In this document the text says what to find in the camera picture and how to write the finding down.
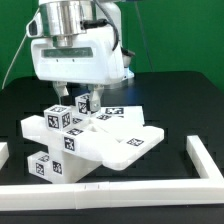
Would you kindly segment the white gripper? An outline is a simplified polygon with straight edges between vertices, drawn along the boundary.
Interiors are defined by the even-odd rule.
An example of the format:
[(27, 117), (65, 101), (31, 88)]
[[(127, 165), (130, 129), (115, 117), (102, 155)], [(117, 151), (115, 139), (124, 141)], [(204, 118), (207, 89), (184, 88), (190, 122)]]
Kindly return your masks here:
[(110, 26), (75, 35), (69, 48), (55, 48), (51, 38), (34, 39), (31, 53), (35, 73), (40, 80), (54, 81), (59, 102), (69, 95), (66, 82), (91, 84), (90, 110), (97, 112), (101, 109), (103, 85), (119, 83), (124, 77), (121, 48), (112, 50), (113, 46), (114, 32)]

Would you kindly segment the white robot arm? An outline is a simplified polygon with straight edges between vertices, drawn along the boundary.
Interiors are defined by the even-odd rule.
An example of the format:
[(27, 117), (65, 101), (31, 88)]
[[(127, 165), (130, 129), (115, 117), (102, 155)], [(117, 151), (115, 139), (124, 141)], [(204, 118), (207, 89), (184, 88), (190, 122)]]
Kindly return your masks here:
[(105, 87), (133, 76), (134, 53), (122, 44), (117, 1), (39, 0), (26, 27), (37, 77), (51, 81), (59, 97), (69, 83), (87, 85), (87, 100), (76, 105), (91, 113), (100, 110)]

